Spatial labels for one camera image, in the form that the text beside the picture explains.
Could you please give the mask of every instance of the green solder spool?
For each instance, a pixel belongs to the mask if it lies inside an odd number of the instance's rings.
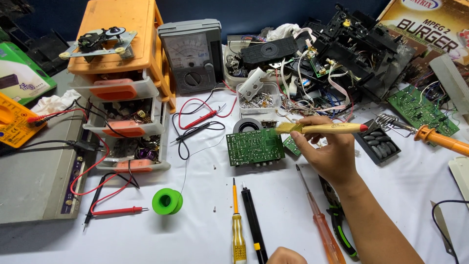
[[[182,195],[170,188],[161,189],[153,196],[151,206],[159,215],[173,215],[182,207]]]

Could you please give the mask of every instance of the pliers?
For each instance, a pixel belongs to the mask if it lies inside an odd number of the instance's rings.
[[[334,189],[331,185],[320,175],[319,180],[321,181],[321,186],[323,188],[324,194],[329,202],[329,209],[326,211],[331,215],[332,227],[334,228],[335,237],[340,242],[344,250],[351,256],[355,257],[357,255],[356,250],[349,243],[345,237],[344,232],[342,231],[342,220],[345,217],[344,210],[340,204],[339,199],[335,195]]]

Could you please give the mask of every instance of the dark blue wall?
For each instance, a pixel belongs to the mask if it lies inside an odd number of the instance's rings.
[[[32,37],[58,31],[75,40],[87,0],[27,0],[35,9],[17,23]],[[163,21],[215,18],[220,20],[222,39],[227,34],[256,33],[284,23],[302,26],[309,17],[328,22],[341,3],[350,11],[360,10],[376,18],[389,0],[157,0]]]

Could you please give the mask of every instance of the paintbrush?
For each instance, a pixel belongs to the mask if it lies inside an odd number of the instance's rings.
[[[334,123],[334,124],[318,124],[304,125],[282,122],[275,131],[277,134],[287,134],[292,131],[298,131],[301,134],[326,133],[326,134],[350,134],[365,132],[368,127],[363,124],[354,123]]]

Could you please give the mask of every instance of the orange drawer handle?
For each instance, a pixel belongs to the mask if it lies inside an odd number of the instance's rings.
[[[149,171],[152,171],[152,168],[139,168],[139,167],[144,167],[144,166],[149,166],[149,165],[153,165],[153,162],[148,159],[131,160],[130,170],[132,172],[149,172]],[[118,162],[114,171],[129,172],[129,161]]]
[[[94,85],[117,85],[117,84],[125,84],[125,83],[132,83],[132,79],[116,79],[116,80],[104,80],[104,81],[96,81]],[[114,100],[126,100],[126,99],[133,99],[137,97],[137,91],[135,90],[133,85],[117,85],[117,86],[110,86],[110,87],[96,87],[91,88],[90,92],[103,100],[106,101],[114,101]]]
[[[132,127],[132,128],[120,128],[120,129],[114,129],[116,132],[118,132],[119,134],[122,134],[126,137],[130,137],[130,138],[133,138],[133,137],[141,137],[143,135],[145,135],[145,131],[140,128],[140,127]],[[110,136],[113,136],[115,138],[121,138],[121,136],[119,136],[118,134],[114,133],[113,131],[111,131],[110,129],[103,129],[103,132],[110,135]]]

